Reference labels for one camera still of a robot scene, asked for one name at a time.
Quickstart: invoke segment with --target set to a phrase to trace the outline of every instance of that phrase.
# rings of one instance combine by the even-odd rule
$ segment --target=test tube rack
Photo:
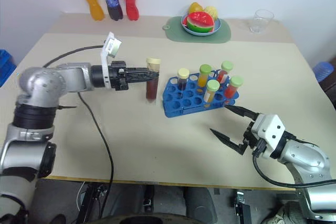
[[[209,74],[209,80],[216,80],[220,70],[213,70]],[[192,73],[188,77],[186,89],[181,91],[178,89],[177,77],[169,79],[164,92],[163,92],[163,108],[164,114],[168,118],[175,116],[187,115],[191,113],[207,111],[222,108],[225,105],[234,105],[235,99],[239,97],[238,92],[235,93],[232,99],[224,97],[224,91],[229,84],[229,77],[226,81],[220,85],[218,91],[216,91],[214,100],[210,103],[204,102],[203,96],[206,91],[206,87],[200,88],[197,86],[199,73]]]

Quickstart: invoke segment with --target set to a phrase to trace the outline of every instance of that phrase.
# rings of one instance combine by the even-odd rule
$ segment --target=yellow fruit
[[[210,14],[210,16],[212,16],[212,18],[214,20],[216,20],[218,18],[218,11],[216,9],[216,7],[214,6],[207,6],[204,8],[204,11],[208,14]]]
[[[194,12],[200,12],[202,10],[203,10],[203,7],[199,3],[193,2],[189,7],[188,14],[194,13]]]

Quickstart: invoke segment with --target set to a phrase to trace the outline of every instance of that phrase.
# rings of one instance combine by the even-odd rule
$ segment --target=beige table
[[[181,67],[197,72],[203,63],[219,68],[223,60],[234,62],[232,74],[245,79],[236,104],[256,112],[277,113],[289,132],[318,144],[330,156],[332,176],[336,177],[336,113],[281,24],[274,22],[264,34],[255,35],[241,20],[228,20],[230,42],[194,44],[166,39],[161,29],[166,20],[141,17],[138,22],[106,19],[95,23],[88,15],[61,17],[0,89],[1,141],[19,94],[16,73],[42,66],[64,52],[102,44],[111,30],[123,42],[116,59],[125,60],[129,67],[145,66],[146,57],[162,59],[155,105],[146,103],[145,83],[130,84],[128,91],[95,89],[83,93],[108,139],[116,182],[277,189],[256,173],[250,149],[240,156],[209,130],[219,130],[238,143],[249,119],[224,108],[176,118],[164,115],[161,100],[169,77]],[[99,53],[99,49],[83,51],[58,64],[98,65]],[[87,109],[73,93],[62,97],[60,104],[78,108],[57,112],[52,139],[57,144],[57,157],[49,178],[108,181],[108,156]],[[285,166],[277,161],[259,162],[271,178],[293,183]]]

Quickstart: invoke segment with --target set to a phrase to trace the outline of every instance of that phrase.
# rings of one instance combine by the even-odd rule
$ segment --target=toy watermelon
[[[208,33],[214,29],[215,22],[206,12],[194,12],[187,16],[187,27],[197,33]]]

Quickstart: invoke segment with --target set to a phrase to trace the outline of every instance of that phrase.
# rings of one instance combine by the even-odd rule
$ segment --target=green placemat
[[[163,26],[168,39],[178,42],[195,42],[195,43],[225,43],[231,39],[231,30],[229,25],[221,19],[222,26],[220,29],[209,36],[195,36],[187,33],[181,25],[181,16],[172,17]]]

